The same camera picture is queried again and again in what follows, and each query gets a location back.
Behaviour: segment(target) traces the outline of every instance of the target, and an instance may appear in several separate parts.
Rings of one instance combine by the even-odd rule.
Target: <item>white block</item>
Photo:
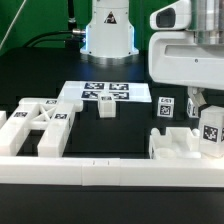
[[[190,118],[198,118],[198,116],[195,114],[195,105],[192,102],[191,98],[188,98],[187,114]]]
[[[82,161],[0,157],[0,183],[82,185]]]
[[[74,103],[60,103],[37,148],[40,157],[61,157],[75,118]]]
[[[98,109],[101,118],[116,117],[116,102],[112,93],[101,92],[98,95]]]
[[[5,111],[0,111],[0,129],[6,122],[6,112]]]
[[[213,157],[224,155],[224,108],[211,106],[201,112],[200,151]]]
[[[120,186],[221,187],[223,160],[121,160]]]
[[[92,159],[83,164],[82,184],[120,185],[120,159]]]
[[[19,105],[0,130],[0,155],[15,156],[30,132],[29,121],[39,113],[38,104]]]
[[[19,101],[19,104],[39,104],[43,106],[45,110],[50,110],[53,107],[57,106],[58,100],[48,98],[23,98]]]
[[[159,97],[158,101],[158,117],[173,117],[174,98]]]

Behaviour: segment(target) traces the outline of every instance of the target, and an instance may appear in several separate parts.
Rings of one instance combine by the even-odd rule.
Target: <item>white plastic part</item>
[[[117,83],[117,82],[76,82],[66,81],[58,100],[75,102],[77,100],[98,101],[100,92],[113,93],[115,101],[151,103],[151,95],[147,83]]]
[[[224,46],[196,45],[193,32],[157,32],[149,43],[149,73],[155,82],[224,90],[223,52]]]
[[[158,13],[172,8],[175,11],[176,14],[176,21],[175,25],[172,28],[159,28],[156,23],[156,18]],[[191,23],[191,1],[190,0],[180,0],[177,1],[169,6],[166,6],[156,12],[154,12],[150,16],[150,26],[154,30],[183,30],[189,27]]]
[[[189,128],[166,128],[164,136],[153,129],[149,155],[152,159],[200,159],[199,137]]]
[[[30,133],[29,121],[39,113],[39,105],[19,105],[0,130],[0,155],[15,156]]]
[[[192,102],[191,98],[188,98],[187,101],[187,114],[190,118],[198,118],[198,116],[196,115],[195,105]]]
[[[6,122],[6,112],[5,111],[0,111],[0,129]]]
[[[31,130],[45,130],[38,145],[38,156],[62,156],[75,112],[82,109],[81,100],[22,99],[0,130],[0,156],[16,156]],[[0,115],[4,123],[5,113]]]
[[[216,30],[214,12],[217,10],[217,2],[215,0],[208,0],[205,7],[208,12],[206,15],[206,29]]]
[[[120,184],[120,159],[96,159],[82,166],[83,185]]]
[[[101,92],[98,95],[98,110],[101,118],[116,117],[116,102],[112,93]]]
[[[174,98],[159,97],[157,116],[158,117],[173,117]]]
[[[224,187],[223,159],[0,157],[0,168],[10,184]]]
[[[38,156],[61,157],[75,118],[75,104],[60,103],[54,112],[40,143]]]
[[[134,27],[129,22],[128,0],[93,0],[92,15],[86,27],[86,45],[81,49],[82,54],[124,58],[139,53],[134,48]]]
[[[200,152],[220,158],[224,156],[224,108],[211,106],[201,112],[199,123]]]

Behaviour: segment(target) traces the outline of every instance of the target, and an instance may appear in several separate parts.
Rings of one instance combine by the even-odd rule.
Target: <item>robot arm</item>
[[[188,86],[196,107],[206,103],[203,88],[224,90],[223,9],[222,0],[180,0],[150,17],[153,29],[165,30],[150,40],[151,77]]]

